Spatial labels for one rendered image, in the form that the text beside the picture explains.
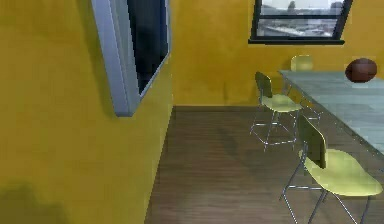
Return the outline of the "yellow chair with metal legs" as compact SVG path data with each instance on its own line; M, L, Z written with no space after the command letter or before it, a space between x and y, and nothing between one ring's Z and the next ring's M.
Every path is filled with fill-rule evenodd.
M292 71L311 71L313 69L313 59L310 55L297 55L291 59Z
M297 117L297 132L303 142L303 149L298 152L300 160L279 197L284 200L294 224L298 224L298 221L287 197L289 189L321 192L307 224L312 223L320 204L329 193L337 199L354 224L365 224L371 199L384 191L382 185L353 156L338 149L327 148L324 135L304 115ZM292 185L300 169L306 170L318 187ZM359 222L352 216L341 196L367 198Z
M260 71L255 73L256 87L259 91L259 107L269 109L272 114L268 123L260 123L254 119L250 126L250 133L254 134L264 145L264 151L269 146L291 144L297 141L297 123L303 107L295 103L289 96L284 94L274 94L272 92L271 78ZM293 119L292 130L289 130L280 122L282 114L287 114ZM271 142L271 132L273 128L282 128L289 136L287 140Z

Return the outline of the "black framed window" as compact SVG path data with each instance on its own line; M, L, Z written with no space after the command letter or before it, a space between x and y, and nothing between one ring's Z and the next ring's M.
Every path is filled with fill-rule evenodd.
M254 0L249 44L343 45L353 0Z

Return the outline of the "glass top dining table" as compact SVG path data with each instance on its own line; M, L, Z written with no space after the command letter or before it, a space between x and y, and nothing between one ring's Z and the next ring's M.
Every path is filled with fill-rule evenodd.
M287 85L333 115L368 151L384 161L384 79L353 83L342 71L279 73Z

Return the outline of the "brown oval ball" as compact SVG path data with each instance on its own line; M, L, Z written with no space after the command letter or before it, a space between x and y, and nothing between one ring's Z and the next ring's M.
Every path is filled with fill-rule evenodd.
M353 83L366 83L377 74L376 63L368 58L353 60L345 69L346 78Z

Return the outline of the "grey framed wall television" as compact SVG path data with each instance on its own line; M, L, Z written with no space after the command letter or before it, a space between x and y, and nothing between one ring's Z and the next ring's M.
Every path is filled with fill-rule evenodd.
M131 117L170 55L169 0L91 0L114 113Z

